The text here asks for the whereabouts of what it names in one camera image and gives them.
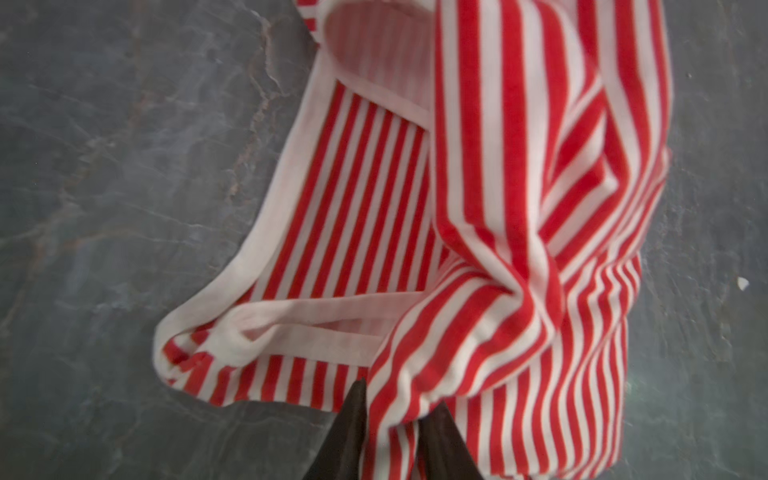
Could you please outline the red white striped tank top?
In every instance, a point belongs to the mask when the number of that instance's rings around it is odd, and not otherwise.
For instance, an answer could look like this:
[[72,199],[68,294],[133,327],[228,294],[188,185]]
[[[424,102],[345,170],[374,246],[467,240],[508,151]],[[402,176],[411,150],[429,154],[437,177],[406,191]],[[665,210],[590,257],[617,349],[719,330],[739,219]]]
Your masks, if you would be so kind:
[[217,406],[339,411],[363,479],[421,479],[439,407],[483,476],[619,459],[628,315],[665,185],[659,1],[300,1],[318,46],[257,220],[161,320]]

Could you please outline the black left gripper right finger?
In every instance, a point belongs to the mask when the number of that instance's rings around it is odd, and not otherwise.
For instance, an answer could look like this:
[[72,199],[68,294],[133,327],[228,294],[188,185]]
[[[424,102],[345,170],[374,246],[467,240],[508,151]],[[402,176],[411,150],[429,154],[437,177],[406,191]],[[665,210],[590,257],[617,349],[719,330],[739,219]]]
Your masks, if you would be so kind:
[[420,457],[428,480],[482,480],[445,403],[419,421]]

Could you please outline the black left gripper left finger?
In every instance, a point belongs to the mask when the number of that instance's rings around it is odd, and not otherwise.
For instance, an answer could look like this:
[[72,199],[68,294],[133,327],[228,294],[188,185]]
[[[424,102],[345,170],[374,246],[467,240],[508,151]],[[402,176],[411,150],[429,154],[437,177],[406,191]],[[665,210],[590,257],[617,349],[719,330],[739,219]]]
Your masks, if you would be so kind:
[[356,380],[303,480],[358,480],[366,427],[366,384]]

